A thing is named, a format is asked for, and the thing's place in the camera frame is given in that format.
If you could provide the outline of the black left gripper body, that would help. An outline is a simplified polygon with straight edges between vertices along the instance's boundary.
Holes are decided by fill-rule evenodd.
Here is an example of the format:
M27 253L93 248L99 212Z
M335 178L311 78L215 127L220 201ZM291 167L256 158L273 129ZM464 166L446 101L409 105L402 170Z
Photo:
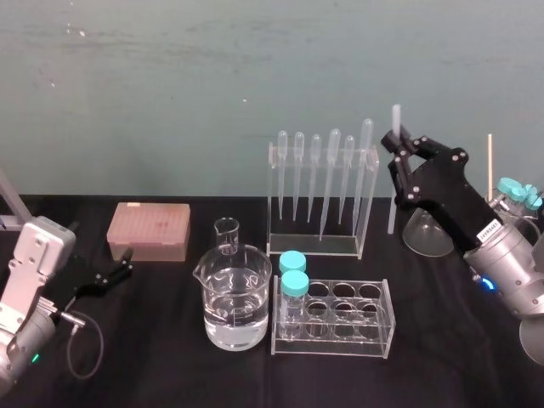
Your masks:
M93 293L106 273L85 258L71 255L66 265L49 281L49 300L56 309L67 309L76 299Z

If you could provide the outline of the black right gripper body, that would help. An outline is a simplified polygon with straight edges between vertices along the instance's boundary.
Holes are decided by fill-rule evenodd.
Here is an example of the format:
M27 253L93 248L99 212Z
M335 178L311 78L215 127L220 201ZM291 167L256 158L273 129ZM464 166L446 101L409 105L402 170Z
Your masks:
M487 201L467 181L464 174L468 153L443 145L443 150L426 160L424 201L396 201L402 210L421 208L430 213L453 240L460 252L481 247L503 222ZM411 170L422 159L410 158Z

